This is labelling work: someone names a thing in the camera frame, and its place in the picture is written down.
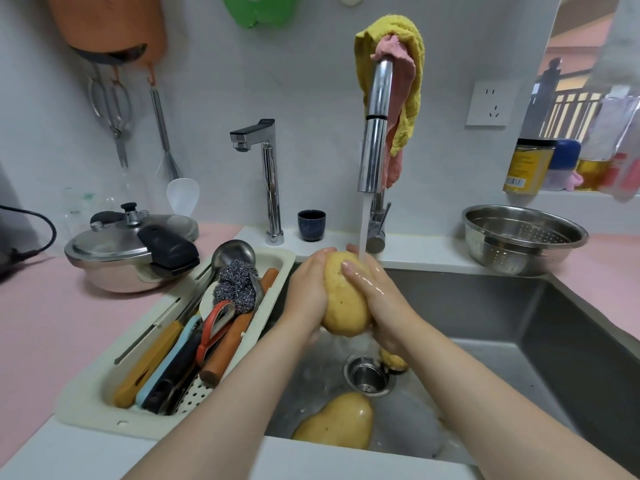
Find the yellow potato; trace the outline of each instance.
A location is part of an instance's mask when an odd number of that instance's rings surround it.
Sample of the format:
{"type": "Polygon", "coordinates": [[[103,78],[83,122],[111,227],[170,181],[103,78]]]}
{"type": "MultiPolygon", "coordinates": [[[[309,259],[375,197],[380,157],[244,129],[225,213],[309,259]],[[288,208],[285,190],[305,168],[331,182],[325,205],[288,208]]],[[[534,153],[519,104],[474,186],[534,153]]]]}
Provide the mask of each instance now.
{"type": "Polygon", "coordinates": [[[292,440],[366,450],[373,430],[373,407],[358,392],[340,395],[304,419],[292,440]]]}
{"type": "Polygon", "coordinates": [[[403,372],[409,368],[409,364],[407,364],[402,357],[393,355],[382,347],[380,347],[380,362],[396,372],[403,372]]]}
{"type": "Polygon", "coordinates": [[[324,268],[324,288],[329,298],[322,325],[334,335],[355,337],[371,323],[367,300],[342,274],[340,263],[345,259],[358,262],[348,251],[331,253],[324,268]]]}

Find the water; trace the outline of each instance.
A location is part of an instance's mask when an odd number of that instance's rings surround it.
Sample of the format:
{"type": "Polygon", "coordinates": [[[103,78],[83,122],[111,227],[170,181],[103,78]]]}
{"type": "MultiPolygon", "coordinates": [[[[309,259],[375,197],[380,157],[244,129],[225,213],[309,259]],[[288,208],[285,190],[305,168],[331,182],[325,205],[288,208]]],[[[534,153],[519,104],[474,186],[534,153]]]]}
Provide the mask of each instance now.
{"type": "Polygon", "coordinates": [[[371,202],[373,201],[373,194],[362,194],[362,222],[360,224],[360,253],[358,259],[364,262],[364,256],[367,252],[367,232],[369,231],[369,213],[371,212],[371,202]]]}

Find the sink drain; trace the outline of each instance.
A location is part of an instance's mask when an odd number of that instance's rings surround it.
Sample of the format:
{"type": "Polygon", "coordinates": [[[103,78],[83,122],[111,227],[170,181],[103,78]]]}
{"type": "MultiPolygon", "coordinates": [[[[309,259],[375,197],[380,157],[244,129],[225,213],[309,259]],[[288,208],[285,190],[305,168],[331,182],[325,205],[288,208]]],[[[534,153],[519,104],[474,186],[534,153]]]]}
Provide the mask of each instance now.
{"type": "Polygon", "coordinates": [[[395,380],[377,361],[364,356],[350,355],[342,373],[352,389],[369,397],[388,394],[395,380]]]}

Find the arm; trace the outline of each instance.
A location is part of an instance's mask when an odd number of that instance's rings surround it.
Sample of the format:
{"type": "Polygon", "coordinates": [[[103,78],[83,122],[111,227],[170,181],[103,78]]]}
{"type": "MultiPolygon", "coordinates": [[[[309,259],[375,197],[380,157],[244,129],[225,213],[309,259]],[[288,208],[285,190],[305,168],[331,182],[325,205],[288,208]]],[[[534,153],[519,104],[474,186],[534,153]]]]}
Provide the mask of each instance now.
{"type": "Polygon", "coordinates": [[[379,263],[368,259],[371,276],[348,261],[342,272],[367,297],[377,341],[409,363],[484,476],[635,478],[420,318],[379,263]]]}
{"type": "Polygon", "coordinates": [[[334,250],[316,252],[296,270],[277,325],[124,480],[249,476],[282,391],[324,316],[325,255],[334,250]]]}

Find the towel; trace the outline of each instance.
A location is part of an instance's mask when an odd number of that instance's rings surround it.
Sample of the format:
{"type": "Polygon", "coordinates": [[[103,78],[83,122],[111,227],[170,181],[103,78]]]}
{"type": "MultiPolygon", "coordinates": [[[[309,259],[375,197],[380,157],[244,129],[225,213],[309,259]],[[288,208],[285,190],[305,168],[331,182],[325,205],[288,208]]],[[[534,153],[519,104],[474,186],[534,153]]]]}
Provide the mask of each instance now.
{"type": "Polygon", "coordinates": [[[374,63],[383,55],[395,57],[389,104],[385,170],[383,183],[389,188],[400,177],[402,149],[413,134],[420,111],[420,86],[424,65],[424,44],[416,26],[402,15],[387,15],[356,35],[354,44],[356,73],[369,99],[374,63]]]}

